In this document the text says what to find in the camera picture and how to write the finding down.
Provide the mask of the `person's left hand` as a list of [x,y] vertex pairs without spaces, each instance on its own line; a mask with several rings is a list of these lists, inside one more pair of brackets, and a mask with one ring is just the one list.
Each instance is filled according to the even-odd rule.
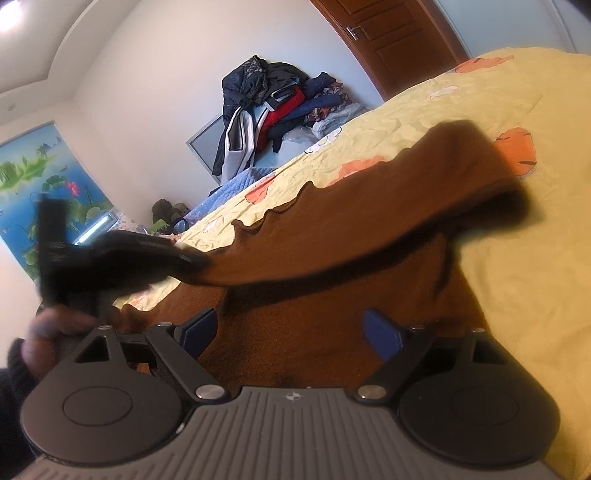
[[43,379],[60,359],[60,344],[65,338],[87,334],[99,325],[99,320],[64,305],[42,310],[31,321],[21,356],[30,373]]

